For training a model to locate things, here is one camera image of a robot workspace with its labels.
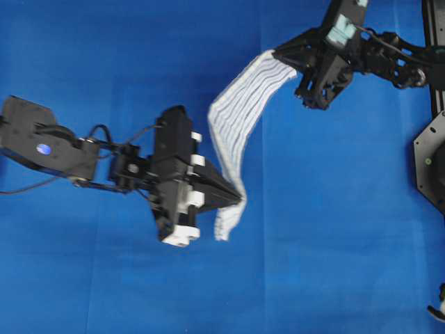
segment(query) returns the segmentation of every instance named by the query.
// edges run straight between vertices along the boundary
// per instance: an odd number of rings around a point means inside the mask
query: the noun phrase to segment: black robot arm
[[[321,26],[275,49],[277,60],[302,73],[296,96],[306,107],[327,109],[354,72],[375,74],[400,89],[427,84],[445,89],[445,47],[417,47],[395,33],[365,29],[367,5],[367,0],[333,0]]]
[[[183,106],[164,111],[154,126],[139,133],[155,128],[154,153],[148,157],[139,155],[132,140],[113,143],[107,128],[101,127],[107,141],[77,138],[56,122],[50,109],[9,97],[1,116],[0,151],[33,170],[66,177],[75,186],[118,193],[149,191],[159,239],[175,246],[187,246],[200,236],[196,214],[241,201],[239,192],[197,153],[201,135],[192,131]],[[109,153],[100,156],[101,149]],[[95,183],[97,161],[106,157],[112,157],[112,184]]]

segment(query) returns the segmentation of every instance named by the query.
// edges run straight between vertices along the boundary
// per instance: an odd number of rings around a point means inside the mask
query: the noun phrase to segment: white striped towel
[[[238,224],[247,202],[241,179],[247,139],[274,92],[297,75],[292,67],[273,58],[272,53],[273,50],[268,50],[256,57],[210,106],[210,133],[222,174],[243,196],[240,204],[218,210],[217,240],[229,239],[229,233]]]

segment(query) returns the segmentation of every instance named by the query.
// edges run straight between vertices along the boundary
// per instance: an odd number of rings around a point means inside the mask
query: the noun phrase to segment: wire
[[[145,132],[148,132],[151,129],[154,128],[161,128],[160,125],[150,125],[148,127],[144,127],[142,130],[137,132],[134,136],[132,136],[128,141],[126,141],[123,145],[130,144],[132,141],[135,141],[136,139],[139,139]]]
[[[82,166],[84,166],[84,165],[87,166],[87,165],[93,164],[93,163],[95,163],[97,160],[105,159],[105,158],[107,158],[107,156],[105,156],[105,157],[98,157],[97,159],[94,158],[94,161],[82,162],[82,163],[77,164],[77,165],[75,165],[75,166],[73,166],[73,167],[71,167],[71,168],[68,168],[67,170],[64,170],[64,171],[62,172],[62,174],[66,174],[66,173],[70,172],[71,170],[76,169],[76,168],[80,168],[80,167],[82,167]],[[19,194],[19,193],[25,193],[25,192],[27,192],[27,191],[30,191],[30,190],[39,188],[39,187],[41,187],[41,186],[46,186],[47,184],[50,184],[50,183],[52,183],[52,182],[54,182],[54,181],[56,181],[56,180],[58,180],[58,179],[60,179],[60,178],[62,178],[62,177],[63,177],[62,175],[57,175],[57,176],[50,177],[49,179],[43,180],[43,181],[41,181],[41,182],[32,184],[32,185],[30,185],[30,186],[25,186],[25,187],[23,187],[23,188],[19,188],[19,189],[16,189],[16,190],[11,190],[11,191],[0,191],[0,196],[1,196],[1,195],[17,195],[17,194]]]
[[[88,134],[88,137],[87,137],[87,138],[89,138],[89,137],[93,137],[94,134],[95,134],[95,132],[96,132],[98,129],[102,129],[102,130],[104,131],[104,133],[105,133],[105,137],[106,137],[106,141],[108,142],[108,144],[111,144],[111,143],[113,142],[113,140],[111,139],[110,130],[108,129],[108,127],[107,127],[106,125],[103,125],[103,124],[98,124],[98,125],[94,126],[94,127],[90,130],[90,133]]]
[[[428,61],[422,61],[421,59],[418,59],[416,57],[410,56],[404,52],[402,52],[401,50],[399,50],[397,47],[385,42],[384,40],[382,40],[382,38],[377,37],[377,35],[375,34],[374,31],[370,30],[370,29],[366,29],[358,24],[354,24],[355,28],[359,29],[360,31],[367,33],[368,35],[370,35],[370,37],[372,39],[374,39],[376,42],[379,42],[381,45],[387,47],[388,49],[391,49],[395,52],[397,52],[398,54],[400,54],[401,56],[404,56],[406,59],[409,59],[410,61],[414,61],[415,63],[420,63],[422,65],[427,65],[427,66],[432,66],[432,63],[429,63]]]
[[[160,127],[162,127],[162,126],[160,126],[160,125],[150,125],[150,126],[148,126],[148,127],[144,127],[142,130],[140,130],[140,131],[137,132],[134,136],[132,136],[129,140],[127,140],[127,141],[124,143],[124,145],[130,144],[132,141],[134,141],[134,140],[140,138],[144,133],[148,132],[149,130],[154,129],[154,128],[160,128]],[[97,129],[99,129],[99,128],[101,128],[101,129],[104,130],[104,132],[105,132],[105,134],[106,134],[106,136],[107,136],[107,140],[108,140],[108,139],[111,140],[110,132],[109,132],[109,130],[108,130],[108,127],[106,127],[105,125],[96,125],[95,127],[93,127],[93,128],[91,129],[90,134],[89,134],[88,136],[92,136],[92,135],[94,134],[94,132],[95,132]],[[73,167],[68,168],[67,170],[64,170],[64,171],[62,172],[62,174],[66,174],[66,173],[70,172],[70,171],[73,170],[73,169],[82,167],[83,165],[93,164],[93,163],[95,163],[97,160],[106,159],[106,158],[110,157],[111,155],[113,155],[113,153],[108,153],[108,154],[105,154],[104,156],[99,156],[99,157],[97,157],[97,158],[92,159],[93,161],[82,162],[82,163],[80,163],[80,164],[77,164],[77,165],[75,165],[75,166],[73,166]],[[52,182],[54,182],[54,181],[56,181],[56,180],[58,180],[58,179],[60,179],[60,178],[62,178],[62,177],[63,177],[62,175],[60,175],[60,176],[53,176],[53,177],[50,177],[49,179],[46,179],[46,180],[44,180],[44,181],[41,181],[41,182],[38,182],[38,183],[35,183],[35,184],[32,184],[32,185],[29,185],[29,186],[25,186],[25,187],[23,187],[23,188],[19,188],[19,189],[16,189],[16,190],[12,190],[12,191],[0,191],[0,196],[17,195],[17,194],[19,194],[19,193],[24,193],[24,192],[27,192],[27,191],[30,191],[30,190],[39,188],[39,187],[41,187],[41,186],[46,186],[47,184],[50,184],[50,183],[52,183]],[[139,194],[140,194],[142,197],[144,197],[146,200],[148,200],[148,197],[145,196],[145,195],[143,194],[142,191],[139,191],[139,189],[136,189],[136,190],[139,192]]]
[[[143,193],[140,189],[136,189],[136,191],[137,191],[142,197],[144,197],[145,200],[148,200],[148,201],[149,201],[148,196],[144,195],[144,193]]]

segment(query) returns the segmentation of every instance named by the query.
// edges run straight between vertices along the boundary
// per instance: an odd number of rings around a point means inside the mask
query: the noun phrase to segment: mounting plate
[[[417,189],[445,215],[445,191],[434,179],[434,153],[445,142],[445,111],[414,140]]]

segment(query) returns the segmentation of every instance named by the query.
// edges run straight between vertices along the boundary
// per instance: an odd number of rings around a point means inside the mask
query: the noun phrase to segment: blue tablecloth
[[[366,25],[422,45],[416,2],[370,1]],[[3,0],[0,97],[51,107],[78,136],[108,124],[116,141],[184,104],[216,162],[211,101],[328,4]],[[443,333],[426,305],[445,275],[444,220],[413,186],[410,144],[430,121],[428,90],[356,75],[310,111],[297,84],[252,134],[229,243],[213,240],[209,213],[200,240],[166,246],[137,194],[66,180],[0,198],[0,333]],[[0,160],[2,189],[43,178]]]

